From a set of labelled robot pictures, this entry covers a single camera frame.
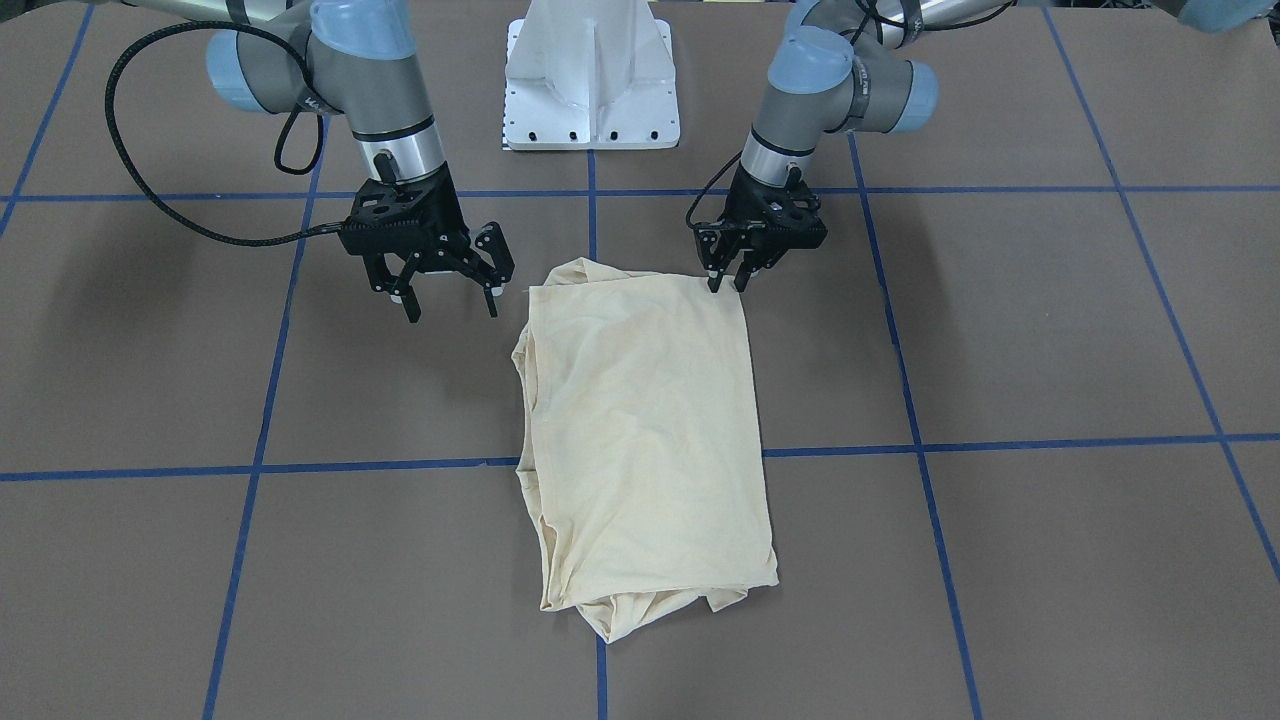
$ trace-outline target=folded shirt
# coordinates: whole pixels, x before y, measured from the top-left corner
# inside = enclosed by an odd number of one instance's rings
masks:
[[[543,610],[613,642],[778,583],[736,292],[579,259],[530,288],[512,360]]]

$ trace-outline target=silver metal cylinder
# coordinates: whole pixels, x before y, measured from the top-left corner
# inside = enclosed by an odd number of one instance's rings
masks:
[[[444,164],[444,146],[434,123],[404,137],[372,141],[356,138],[356,143],[360,145],[360,154],[365,158],[369,177],[375,179],[378,167],[374,165],[374,158],[383,151],[390,152],[398,182],[425,178]]]
[[[787,184],[787,176],[791,173],[791,168],[799,168],[800,173],[804,174],[809,169],[812,160],[812,150],[804,155],[778,152],[772,147],[764,146],[756,140],[753,132],[746,136],[746,145],[742,146],[741,165],[753,178],[764,184],[783,187]]]
[[[945,26],[972,18],[984,10],[998,8],[1000,5],[1004,5],[1005,1],[1006,0],[922,0],[920,15],[924,18],[925,27]],[[902,18],[906,15],[902,12],[902,4],[899,3],[899,0],[879,3],[876,12],[886,19],[899,23],[904,22]],[[883,33],[884,41],[882,45],[884,47],[899,47],[902,45],[902,28],[886,24],[883,26]]]
[[[285,0],[129,0],[127,4],[188,20],[230,20],[255,26],[288,9]]]
[[[1004,5],[1004,3],[1005,0],[920,0],[920,15],[924,18],[925,27],[951,24],[969,19],[986,10],[992,10]],[[870,5],[870,0],[864,0],[864,4]],[[904,22],[905,13],[902,12],[902,3],[900,0],[879,0],[876,5],[876,12],[886,19],[899,23]],[[861,24],[861,10],[850,0],[822,0],[805,17],[804,24],[817,26],[832,32],[847,32],[856,29]],[[883,33],[882,42],[884,47],[900,47],[902,45],[902,28],[884,24],[881,26],[881,31]],[[876,38],[876,24],[868,23],[864,32],[867,36]]]

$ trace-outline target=black cable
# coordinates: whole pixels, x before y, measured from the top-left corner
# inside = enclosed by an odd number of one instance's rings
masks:
[[[712,177],[712,179],[707,181],[707,184],[703,187],[703,191],[699,192],[696,197],[694,197],[694,204],[690,205],[689,211],[685,213],[685,225],[689,227],[689,229],[698,229],[694,227],[694,210],[698,209],[698,204],[703,201],[703,197],[707,196],[712,186],[719,182],[719,179],[724,177],[724,173],[727,173],[728,169],[733,167],[733,163],[737,163],[741,158],[742,158],[742,151],[740,150],[736,155],[730,158],[728,163],[724,163],[724,167],[721,168],[719,172]]]
[[[858,45],[858,38],[863,36],[863,31],[867,29],[867,23],[869,22],[872,22],[872,17],[868,15],[867,13],[863,13],[863,22],[858,23],[858,29],[851,31],[852,32],[851,35],[849,35],[850,31],[842,29],[840,31],[840,36],[847,37],[850,45]]]
[[[854,0],[854,4],[858,5],[858,9],[861,10],[864,15],[870,17],[873,20],[876,20],[876,22],[878,22],[881,24],[887,24],[890,27],[908,29],[905,23],[900,23],[897,20],[886,18],[884,15],[879,14],[878,12],[876,12],[876,9],[874,9],[876,1],[874,0],[872,0],[870,5],[868,5],[865,0]],[[996,8],[992,13],[988,13],[988,14],[980,17],[980,18],[977,18],[977,19],[973,19],[973,20],[965,20],[963,23],[952,23],[952,24],[947,24],[947,26],[924,26],[924,27],[920,28],[920,32],[942,32],[942,31],[947,31],[947,29],[964,29],[966,27],[980,26],[982,23],[986,23],[986,22],[996,19],[997,17],[1000,17],[1001,13],[1004,13],[1005,10],[1012,8],[1016,4],[1018,4],[1018,0],[1011,0],[1010,3],[1005,3],[1004,5]]]
[[[289,131],[293,129],[294,120],[298,119],[298,113],[302,108],[294,105],[293,110],[289,113],[289,118],[284,120],[284,127],[280,128],[279,137],[275,138],[275,154],[271,156],[271,161],[275,163],[275,169],[282,173],[288,173],[291,176],[305,176],[316,168],[316,163],[320,161],[320,151],[324,149],[324,118],[316,114],[316,150],[311,154],[311,161],[302,168],[291,168],[284,164],[284,143],[289,140]]]
[[[147,46],[159,42],[160,40],[164,40],[166,37],[172,37],[174,35],[180,35],[184,32],[193,32],[197,29],[233,29],[236,32],[243,32],[274,42],[275,45],[280,46],[285,53],[288,53],[289,58],[292,58],[293,61],[297,63],[298,69],[302,72],[302,82],[306,83],[307,90],[310,90],[317,97],[320,96],[320,94],[316,92],[315,87],[311,86],[311,70],[307,69],[307,63],[302,58],[302,55],[300,55],[298,51],[294,50],[293,46],[291,46],[288,42],[271,35],[270,32],[266,32],[265,29],[225,20],[198,20],[198,22],[180,23],[160,28],[147,35],[146,37],[138,40],[133,45],[128,46],[124,50],[124,53],[120,54],[120,58],[115,61],[115,67],[111,68],[111,74],[108,76],[106,78],[106,92],[104,99],[106,110],[106,131],[111,135],[111,143],[115,146],[115,152],[120,156],[120,161],[124,163],[124,169],[129,173],[129,177],[133,178],[133,182],[138,186],[140,190],[142,190],[142,195],[146,195],[147,200],[150,200],[152,205],[164,211],[165,215],[169,215],[170,218],[180,223],[183,227],[193,232],[197,232],[210,240],[224,242],[227,245],[237,245],[241,247],[270,247],[274,245],[284,245],[288,242],[293,242],[296,240],[302,240],[305,237],[314,237],[317,234],[329,234],[338,232],[338,229],[342,227],[340,223],[325,223],[323,225],[315,225],[301,232],[289,233],[279,237],[269,237],[264,240],[248,240],[242,237],[227,236],[219,232],[214,232],[196,223],[195,220],[188,219],[182,213],[178,213],[177,210],[170,208],[164,202],[164,200],[160,200],[160,196],[157,196],[155,191],[151,190],[151,186],[148,186],[146,181],[142,179],[142,174],[138,173],[138,168],[133,164],[133,160],[129,158],[129,152],[124,149],[124,140],[120,138],[120,128],[115,123],[115,90],[116,86],[120,83],[120,74],[124,73],[124,68],[129,64],[129,61],[133,60],[133,58],[137,56],[137,54],[145,50]],[[321,119],[320,123],[323,129],[324,120]],[[320,155],[320,149],[317,147],[316,159],[319,159],[319,155]]]

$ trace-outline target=grid square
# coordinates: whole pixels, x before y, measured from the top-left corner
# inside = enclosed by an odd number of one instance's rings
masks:
[[[873,196],[925,442],[1210,433],[1117,196]]]
[[[1274,548],[1280,542],[1280,442],[1240,442],[1231,452]]]
[[[1275,195],[1130,193],[1222,428],[1280,429]]]
[[[302,205],[175,206],[252,236],[297,228]],[[0,470],[251,462],[292,261],[148,202],[19,202],[0,240]]]
[[[1204,35],[1164,13],[1052,18],[1120,182],[1280,183],[1276,46],[1265,22]]]
[[[611,646],[611,717],[970,717],[915,459],[765,470],[781,584]]]
[[[197,717],[244,486],[0,483],[0,716]]]
[[[5,131],[0,133],[0,193],[18,182],[32,140],[58,87],[84,8],[64,3],[0,24],[0,96]]]
[[[599,258],[631,270],[700,274],[681,218],[690,197],[602,197]],[[699,218],[714,218],[708,197]],[[831,229],[818,250],[788,252],[742,295],[765,447],[911,442],[897,355],[867,224],[854,195],[823,200]],[[721,292],[733,292],[732,278]]]
[[[421,3],[410,8],[419,63],[458,190],[585,190],[582,152],[502,149],[507,26],[529,3]],[[480,28],[480,32],[460,32]],[[320,174],[326,191],[353,192],[369,172],[346,119],[333,126]]]
[[[742,150],[782,40],[786,4],[744,8],[714,3],[654,3],[671,23],[680,101],[680,145],[669,150],[598,154],[604,190],[700,188]],[[844,136],[823,136],[805,174],[812,187],[851,187]]]
[[[593,717],[539,568],[509,468],[264,477],[218,715]]]
[[[1111,184],[1038,8],[929,35],[900,55],[936,69],[938,108],[918,132],[858,136],[869,186]]]
[[[347,202],[316,204],[316,222]],[[497,219],[516,256],[498,319],[480,287],[457,275],[419,275],[422,320],[410,325],[369,290],[358,258],[337,240],[307,246],[268,459],[273,462],[493,457],[520,454],[524,396],[511,363],[529,318],[530,284],[586,254],[586,199],[465,199],[472,228]]]
[[[102,88],[129,44],[180,20],[120,5],[93,10],[32,165],[27,195],[138,193],[108,136]],[[214,92],[205,70],[209,37],[198,32],[165,38],[138,55],[122,76],[116,117],[133,163],[161,195],[306,192],[306,177],[287,176],[271,165],[284,118],[236,110]],[[287,161],[301,164],[310,158],[315,131],[306,120],[301,119],[289,143],[297,155],[287,152]]]
[[[988,717],[1268,717],[1276,579],[1215,445],[929,459]]]

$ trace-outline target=blue tape grid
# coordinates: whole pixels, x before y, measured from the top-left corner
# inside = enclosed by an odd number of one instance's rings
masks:
[[[872,246],[872,254],[876,263],[877,279],[881,283],[882,296],[884,301],[886,322],[888,324],[890,337],[897,354],[899,372],[902,383],[902,398],[906,407],[908,420],[911,428],[910,445],[882,445],[882,446],[850,446],[850,447],[796,447],[796,448],[772,448],[765,450],[765,457],[815,457],[815,456],[854,456],[854,455],[892,455],[892,454],[911,454],[916,456],[916,464],[920,471],[920,480],[925,495],[925,501],[928,505],[929,520],[933,527],[934,544],[938,553],[940,570],[942,573],[943,584],[946,587],[947,601],[951,609],[952,624],[956,634],[956,642],[960,651],[961,665],[965,675],[965,684],[969,691],[970,707],[974,717],[977,720],[982,719],[982,703],[978,696],[978,688],[974,679],[974,671],[972,660],[969,657],[968,642],[964,634],[964,623],[960,612],[960,605],[957,593],[955,589],[955,582],[951,575],[950,562],[947,559],[946,542],[942,532],[941,519],[938,516],[937,503],[933,496],[932,482],[928,470],[928,459],[931,454],[938,452],[975,452],[975,451],[1019,451],[1019,450],[1057,450],[1057,448],[1085,448],[1085,447],[1135,447],[1135,446],[1160,446],[1160,445],[1219,445],[1222,450],[1224,459],[1231,470],[1233,478],[1235,479],[1236,487],[1240,492],[1240,497],[1244,501],[1245,509],[1253,521],[1254,529],[1257,530],[1258,538],[1263,546],[1268,561],[1271,562],[1272,570],[1276,574],[1277,580],[1280,580],[1280,562],[1277,562],[1275,547],[1267,534],[1267,530],[1258,515],[1257,506],[1253,502],[1252,495],[1248,488],[1243,473],[1235,460],[1234,452],[1231,450],[1231,443],[1235,442],[1280,442],[1280,433],[1236,433],[1228,434],[1222,430],[1221,423],[1213,402],[1208,395],[1208,389],[1204,386],[1203,378],[1196,365],[1196,360],[1192,355],[1190,346],[1187,341],[1185,334],[1181,331],[1181,325],[1174,311],[1172,302],[1165,291],[1164,282],[1160,277],[1158,269],[1156,268],[1155,260],[1147,247],[1146,240],[1142,233],[1142,228],[1133,213],[1133,208],[1129,202],[1129,193],[1132,192],[1280,192],[1280,184],[1221,184],[1221,186],[1125,186],[1121,183],[1119,173],[1116,172],[1115,164],[1111,159],[1111,154],[1106,146],[1101,131],[1098,129],[1097,122],[1093,113],[1088,105],[1084,96],[1084,91],[1080,86],[1079,78],[1075,74],[1075,69],[1071,65],[1070,58],[1062,44],[1062,40],[1057,32],[1053,19],[1048,10],[1044,9],[1043,17],[1048,26],[1050,33],[1053,37],[1053,42],[1059,50],[1062,63],[1066,68],[1068,76],[1071,79],[1071,85],[1075,90],[1076,97],[1084,111],[1089,127],[1093,132],[1094,140],[1097,141],[1098,150],[1107,165],[1107,170],[1111,174],[1111,186],[932,186],[932,187],[867,187],[861,164],[858,156],[856,143],[850,138],[850,156],[854,163],[855,177],[858,181],[858,187],[828,187],[818,188],[819,195],[856,195],[863,206],[864,220],[867,223],[868,237]],[[145,201],[146,199],[141,193],[113,193],[113,195],[24,195],[23,187],[31,173],[31,168],[35,164],[36,156],[40,151],[40,146],[44,141],[45,133],[47,132],[49,124],[52,119],[54,111],[61,99],[63,91],[67,87],[67,82],[70,77],[72,69],[76,65],[76,60],[79,55],[81,47],[83,45],[84,36],[88,31],[90,23],[93,17],[93,8],[86,9],[81,26],[77,31],[74,44],[72,45],[70,53],[68,55],[67,63],[63,68],[63,73],[59,77],[58,85],[54,94],[49,101],[41,123],[36,131],[36,136],[31,143],[27,156],[23,161],[22,170],[19,172],[18,179],[14,184],[13,191],[9,195],[0,196],[0,202],[4,204],[4,214],[0,215],[0,236],[3,236],[5,228],[13,217],[14,209],[18,204],[24,202],[137,202]],[[586,190],[471,190],[460,191],[462,197],[586,197],[588,199],[588,256],[593,260],[598,255],[598,237],[596,237],[596,199],[598,197],[660,197],[660,196],[691,196],[698,193],[698,188],[653,188],[653,190],[599,190],[596,187],[596,159],[594,151],[588,151],[588,188]],[[306,209],[303,211],[302,225],[307,227],[311,222],[311,213],[314,204],[317,199],[349,199],[353,196],[351,192],[319,192],[317,182],[320,174],[320,165],[311,174],[311,184],[307,192],[260,192],[260,193],[244,193],[244,192],[227,192],[227,193],[170,193],[164,195],[166,200],[306,200]],[[890,290],[884,278],[883,263],[879,254],[879,247],[876,237],[874,218],[870,209],[869,196],[872,195],[924,195],[924,193],[1032,193],[1032,192],[1115,192],[1120,196],[1121,204],[1124,205],[1125,214],[1129,219],[1130,228],[1133,229],[1134,238],[1143,254],[1143,259],[1147,264],[1147,269],[1151,274],[1152,282],[1160,295],[1161,304],[1165,307],[1165,313],[1169,318],[1170,325],[1178,338],[1179,347],[1183,351],[1183,356],[1192,372],[1197,389],[1201,393],[1201,400],[1204,405],[1204,410],[1210,416],[1213,427],[1213,434],[1199,434],[1199,436],[1160,436],[1160,437],[1130,437],[1130,438],[1079,438],[1079,439],[1050,439],[1050,441],[1009,441],[1009,442],[969,442],[969,443],[925,443],[920,437],[919,424],[915,416],[915,407],[911,398],[910,380],[906,369],[906,361],[902,355],[902,348],[897,336],[897,327],[893,319],[892,301],[890,296]],[[724,195],[723,190],[713,190],[710,195]],[[218,642],[215,646],[212,667],[210,671],[209,689],[205,700],[204,717],[211,720],[214,716],[214,710],[216,706],[218,687],[221,678],[223,662],[227,655],[227,644],[230,634],[232,619],[234,616],[236,597],[239,587],[241,570],[243,568],[244,552],[248,543],[248,532],[252,523],[253,505],[257,496],[259,482],[262,475],[280,474],[280,473],[332,473],[332,471],[357,471],[357,470],[407,470],[407,469],[444,469],[444,468],[476,468],[476,466],[513,466],[517,461],[516,457],[465,457],[465,459],[430,459],[430,460],[399,460],[399,461],[357,461],[357,462],[311,462],[311,464],[266,464],[264,462],[266,452],[266,442],[270,432],[271,414],[274,410],[275,391],[279,384],[280,369],[284,360],[284,348],[288,340],[289,331],[289,310],[292,307],[293,292],[297,287],[298,273],[301,269],[302,256],[306,251],[306,241],[300,241],[294,252],[293,265],[289,275],[288,291],[285,293],[284,309],[280,318],[280,329],[276,340],[275,357],[271,366],[271,377],[268,384],[268,393],[264,401],[262,409],[262,425],[259,433],[257,446],[255,450],[253,462],[251,465],[223,465],[223,466],[195,466],[195,468],[142,468],[142,469],[102,469],[102,470],[51,470],[51,471],[23,471],[23,473],[0,473],[0,482],[42,482],[42,480],[82,480],[82,479],[113,479],[113,478],[159,478],[159,477],[207,477],[207,475],[239,475],[248,474],[250,482],[246,489],[244,506],[241,518],[239,534],[237,537],[236,555],[232,565],[232,573],[228,582],[227,600],[224,603],[223,619],[219,626]],[[596,712],[598,717],[602,720],[608,717],[608,662],[607,662],[607,646],[603,641],[596,638]]]
[[[1253,529],[1258,533],[1258,541],[1262,542],[1262,550],[1266,552],[1267,560],[1271,562],[1271,571],[1275,574],[1276,580],[1280,582],[1280,560],[1276,559],[1275,546],[1271,543],[1271,537],[1267,534],[1267,529],[1262,524],[1262,516],[1258,515],[1257,505],[1253,502],[1253,495],[1249,492],[1249,486],[1244,480],[1244,474],[1240,473],[1240,466],[1235,461],[1235,452],[1231,451],[1231,443],[1228,441],[1226,433],[1222,432],[1222,423],[1219,420],[1217,410],[1213,407],[1213,400],[1208,396],[1208,388],[1204,386],[1204,379],[1201,377],[1199,368],[1196,365],[1196,357],[1192,356],[1190,343],[1187,342],[1187,336],[1183,333],[1183,325],[1178,322],[1178,315],[1174,313],[1174,304],[1169,300],[1169,293],[1165,291],[1165,282],[1160,278],[1160,270],[1156,268],[1156,261],[1151,255],[1151,250],[1147,247],[1147,240],[1142,234],[1142,227],[1138,224],[1138,218],[1134,215],[1133,206],[1129,204],[1128,188],[1120,182],[1120,174],[1116,172],[1115,163],[1111,160],[1111,152],[1107,150],[1106,141],[1102,140],[1102,131],[1098,129],[1098,123],[1093,117],[1093,110],[1089,109],[1089,102],[1084,97],[1084,88],[1080,86],[1080,79],[1075,74],[1075,68],[1071,67],[1071,58],[1066,54],[1066,46],[1062,45],[1062,37],[1057,33],[1057,26],[1053,24],[1053,18],[1050,15],[1048,8],[1042,8],[1041,13],[1044,15],[1048,31],[1053,36],[1053,45],[1057,46],[1057,51],[1062,56],[1062,64],[1066,65],[1066,74],[1071,78],[1071,87],[1075,88],[1075,96],[1080,100],[1080,109],[1084,110],[1084,117],[1089,120],[1089,128],[1093,131],[1093,138],[1098,142],[1098,151],[1102,152],[1102,159],[1107,164],[1107,172],[1111,173],[1111,182],[1115,184],[1115,192],[1120,196],[1120,202],[1124,205],[1125,215],[1129,218],[1129,227],[1133,229],[1134,240],[1138,242],[1138,247],[1142,250],[1142,258],[1147,263],[1147,270],[1151,273],[1151,282],[1155,283],[1156,292],[1160,293],[1160,302],[1164,305],[1165,315],[1169,316],[1169,324],[1172,327],[1174,334],[1178,337],[1178,345],[1183,351],[1183,357],[1187,360],[1187,368],[1190,370],[1192,378],[1196,380],[1196,388],[1199,391],[1201,400],[1204,404],[1204,411],[1208,414],[1208,419],[1213,425],[1213,434],[1222,448],[1222,456],[1226,459],[1228,466],[1231,469],[1231,475],[1235,478],[1236,488],[1240,491],[1240,498],[1244,501],[1244,506],[1249,511],[1249,518],[1253,520]]]

